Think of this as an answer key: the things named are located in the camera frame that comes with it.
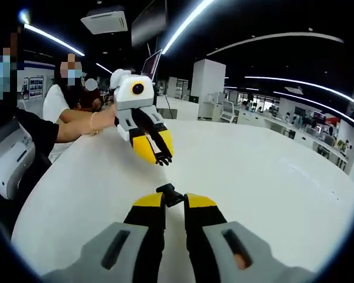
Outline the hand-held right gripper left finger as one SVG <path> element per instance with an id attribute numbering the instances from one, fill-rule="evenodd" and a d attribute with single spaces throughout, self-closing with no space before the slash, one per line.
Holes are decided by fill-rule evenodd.
<path id="1" fill-rule="evenodd" d="M 83 245 L 70 266 L 43 282 L 157 282 L 165 247 L 161 192 L 138 199 L 123 222 L 114 222 Z"/>

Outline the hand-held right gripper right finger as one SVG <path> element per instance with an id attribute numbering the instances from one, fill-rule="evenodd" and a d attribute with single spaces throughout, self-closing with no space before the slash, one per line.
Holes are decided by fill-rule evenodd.
<path id="1" fill-rule="evenodd" d="M 266 241 L 226 221 L 210 198 L 185 194 L 184 214 L 196 282 L 312 282 L 312 272 L 277 260 Z"/>

